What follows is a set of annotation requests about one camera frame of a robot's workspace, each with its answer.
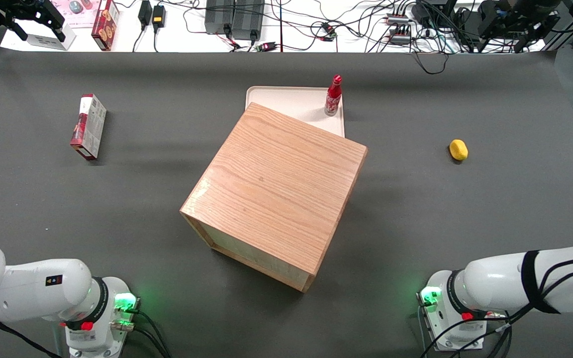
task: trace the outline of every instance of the green connector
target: green connector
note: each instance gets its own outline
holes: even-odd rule
[[[420,295],[425,306],[432,306],[437,304],[437,299],[441,296],[441,288],[428,286],[421,290]]]
[[[129,292],[114,297],[114,308],[118,310],[133,310],[136,308],[136,296]]]

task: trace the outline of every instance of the red and white box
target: red and white box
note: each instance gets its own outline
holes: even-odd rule
[[[105,106],[95,95],[91,93],[82,95],[79,121],[72,133],[70,146],[89,161],[98,158],[98,147],[100,147],[106,113]]]
[[[112,49],[118,25],[118,9],[112,0],[101,0],[92,27],[92,37],[102,51]]]

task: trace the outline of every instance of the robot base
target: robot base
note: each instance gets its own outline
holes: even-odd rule
[[[421,291],[421,294],[418,294],[417,297],[420,304],[424,304],[422,298],[424,293],[437,293],[436,295],[433,295],[436,303],[432,304],[432,306],[423,307],[425,322],[428,327],[428,331],[430,332],[430,337],[433,340],[453,324],[457,324],[462,321],[461,315],[459,312],[455,311],[454,307],[450,303],[450,299],[448,298],[446,284],[450,274],[452,274],[451,270],[440,270],[433,274],[428,280],[426,287]],[[437,340],[437,344],[435,344],[435,349],[437,351],[456,351],[470,343],[478,336],[483,335],[485,332],[485,321],[460,324],[459,326],[449,330],[445,335],[441,336],[441,338]],[[483,338],[477,340],[476,344],[466,347],[466,350],[482,348]]]
[[[127,284],[116,277],[104,277],[107,285],[107,306],[91,331],[72,331],[66,328],[66,342],[71,358],[118,358],[123,350],[126,331],[112,329],[112,322],[132,322],[134,315],[114,307],[117,294],[130,292]]]

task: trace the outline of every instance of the wooden crate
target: wooden crate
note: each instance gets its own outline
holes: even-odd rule
[[[212,249],[306,292],[367,151],[252,103],[180,212]]]

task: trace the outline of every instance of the cardboard box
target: cardboard box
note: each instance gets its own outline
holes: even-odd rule
[[[367,151],[252,103],[180,212],[212,249],[306,292]]]
[[[82,95],[79,120],[72,133],[70,146],[89,161],[98,158],[106,113],[107,110],[95,95]]]
[[[48,29],[48,27],[41,26],[41,29],[36,29],[33,32],[27,32],[28,38],[26,39],[27,43],[34,46],[39,47],[47,47],[47,48],[54,48],[54,50],[68,50],[70,45],[74,42],[77,35],[75,32],[72,31],[70,25],[67,23],[63,24],[63,28],[61,29],[63,34],[66,35],[66,40],[61,42],[54,36],[52,30]]]
[[[92,28],[92,37],[102,51],[112,49],[114,37],[116,36],[116,26],[118,25],[118,16],[118,9],[112,0],[102,0],[98,4],[98,12]]]

